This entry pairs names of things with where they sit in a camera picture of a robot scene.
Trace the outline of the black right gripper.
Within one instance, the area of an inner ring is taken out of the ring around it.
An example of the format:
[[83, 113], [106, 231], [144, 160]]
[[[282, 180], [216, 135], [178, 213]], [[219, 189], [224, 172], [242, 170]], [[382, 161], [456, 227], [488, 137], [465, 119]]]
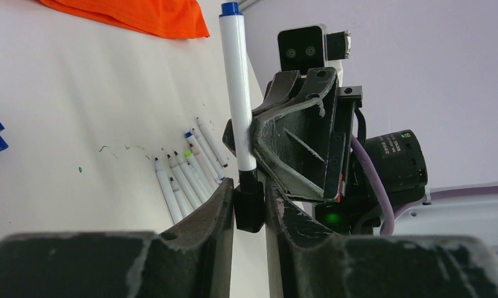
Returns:
[[411, 130], [366, 138], [354, 88], [333, 67], [309, 69], [294, 98], [253, 119], [253, 152], [294, 197], [324, 201], [313, 216], [345, 235], [378, 227], [391, 234], [396, 212], [425, 194], [427, 166]]

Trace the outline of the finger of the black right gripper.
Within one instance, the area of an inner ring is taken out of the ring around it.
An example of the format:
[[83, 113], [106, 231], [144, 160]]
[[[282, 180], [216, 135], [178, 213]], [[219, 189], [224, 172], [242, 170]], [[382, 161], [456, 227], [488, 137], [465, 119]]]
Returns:
[[[253, 118], [255, 119], [258, 115], [290, 101], [299, 92], [302, 87], [301, 85], [302, 78], [298, 70], [276, 73], [273, 79], [267, 84], [263, 102], [252, 110]], [[228, 148], [229, 152], [236, 156], [231, 119], [227, 121], [225, 126], [222, 142]]]

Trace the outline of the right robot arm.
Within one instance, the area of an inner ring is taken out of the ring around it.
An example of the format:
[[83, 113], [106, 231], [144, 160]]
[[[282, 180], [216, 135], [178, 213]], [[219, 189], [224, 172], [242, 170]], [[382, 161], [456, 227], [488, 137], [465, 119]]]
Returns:
[[334, 68], [277, 73], [252, 112], [248, 149], [270, 189], [253, 207], [288, 238], [465, 234], [498, 256], [498, 181], [428, 189], [411, 130], [367, 137], [361, 86]]

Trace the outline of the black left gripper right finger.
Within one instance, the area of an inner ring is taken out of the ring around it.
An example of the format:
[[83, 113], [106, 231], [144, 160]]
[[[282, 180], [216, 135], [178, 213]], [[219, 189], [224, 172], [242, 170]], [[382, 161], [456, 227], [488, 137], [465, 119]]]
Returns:
[[343, 236], [265, 184], [271, 297], [498, 297], [498, 256], [467, 236]]

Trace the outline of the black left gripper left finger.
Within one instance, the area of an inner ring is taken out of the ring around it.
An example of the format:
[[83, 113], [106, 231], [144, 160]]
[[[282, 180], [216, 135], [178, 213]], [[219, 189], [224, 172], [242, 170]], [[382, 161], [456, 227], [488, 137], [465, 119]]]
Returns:
[[228, 297], [233, 180], [162, 233], [18, 233], [0, 241], [0, 297]]

